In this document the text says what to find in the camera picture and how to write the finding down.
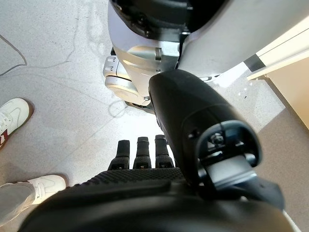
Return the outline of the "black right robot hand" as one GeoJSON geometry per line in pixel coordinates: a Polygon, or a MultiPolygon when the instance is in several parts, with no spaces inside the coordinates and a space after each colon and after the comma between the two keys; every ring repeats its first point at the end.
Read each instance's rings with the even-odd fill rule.
{"type": "Polygon", "coordinates": [[[256,133],[214,89],[174,70],[149,81],[163,134],[121,140],[108,169],[35,208],[22,232],[291,232],[276,183],[257,176],[256,133]]]}

